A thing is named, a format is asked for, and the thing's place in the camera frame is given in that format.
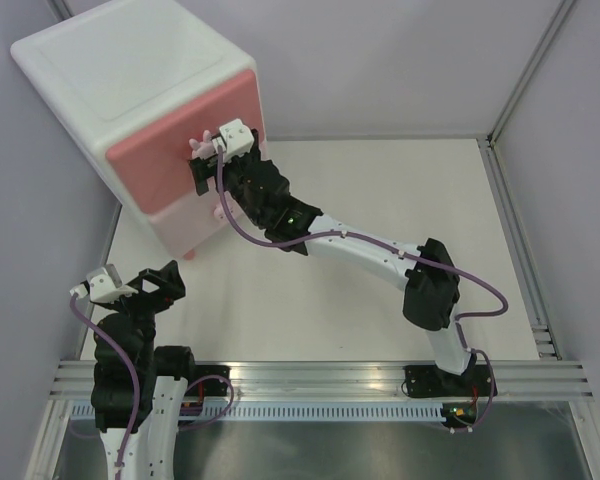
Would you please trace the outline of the dark pink drawer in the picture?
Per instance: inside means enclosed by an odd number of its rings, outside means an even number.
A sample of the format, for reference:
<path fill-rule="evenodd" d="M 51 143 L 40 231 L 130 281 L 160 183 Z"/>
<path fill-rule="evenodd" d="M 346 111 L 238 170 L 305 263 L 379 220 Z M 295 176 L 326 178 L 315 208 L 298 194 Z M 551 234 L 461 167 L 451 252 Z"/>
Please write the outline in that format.
<path fill-rule="evenodd" d="M 216 133 L 234 119 L 265 139 L 257 77 L 246 69 L 130 137 L 111 146 L 106 159 L 136 206 L 153 215 L 194 190 L 189 140 Z"/>

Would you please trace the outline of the light pink drawer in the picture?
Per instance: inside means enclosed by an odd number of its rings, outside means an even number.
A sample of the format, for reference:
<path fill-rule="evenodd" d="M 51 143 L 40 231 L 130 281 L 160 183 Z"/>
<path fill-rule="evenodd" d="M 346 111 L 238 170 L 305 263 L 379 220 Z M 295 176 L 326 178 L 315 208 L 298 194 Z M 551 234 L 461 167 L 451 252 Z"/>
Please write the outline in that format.
<path fill-rule="evenodd" d="M 220 196 L 210 191 L 198 196 L 194 191 L 184 195 L 157 213 L 148 215 L 148 222 L 158 240 L 176 258 L 183 258 L 191 249 L 228 224 L 214 216 L 221 204 Z"/>

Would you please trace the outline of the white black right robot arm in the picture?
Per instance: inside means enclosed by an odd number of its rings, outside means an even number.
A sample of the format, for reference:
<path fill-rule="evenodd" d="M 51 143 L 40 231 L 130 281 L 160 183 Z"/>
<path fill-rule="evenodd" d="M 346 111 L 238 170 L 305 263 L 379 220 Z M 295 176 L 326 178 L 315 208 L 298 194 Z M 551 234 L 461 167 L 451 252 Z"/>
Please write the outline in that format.
<path fill-rule="evenodd" d="M 385 280 L 402 292 L 404 317 L 426 332 L 439 388 L 458 395 L 471 385 L 470 354 L 451 324 L 459 276 L 442 243 L 390 242 L 337 221 L 293 197 L 289 180 L 262 159 L 258 146 L 241 156 L 211 142 L 193 140 L 190 147 L 197 194 L 206 194 L 208 180 L 214 180 L 221 201 L 233 199 L 264 234 L 258 239 L 242 231 L 243 238 L 263 248 L 338 259 Z"/>

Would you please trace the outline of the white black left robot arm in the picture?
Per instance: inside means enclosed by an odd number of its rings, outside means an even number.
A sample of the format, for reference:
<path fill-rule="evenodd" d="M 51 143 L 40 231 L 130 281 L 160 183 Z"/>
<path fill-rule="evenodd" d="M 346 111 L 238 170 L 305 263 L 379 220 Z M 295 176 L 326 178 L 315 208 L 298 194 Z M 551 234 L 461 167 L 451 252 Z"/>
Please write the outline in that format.
<path fill-rule="evenodd" d="M 91 404 L 111 479 L 171 479 L 180 407 L 198 384 L 192 350 L 155 343 L 157 314 L 186 294 L 178 264 L 123 282 L 107 264 L 86 279 L 88 299 L 109 310 L 94 332 Z"/>

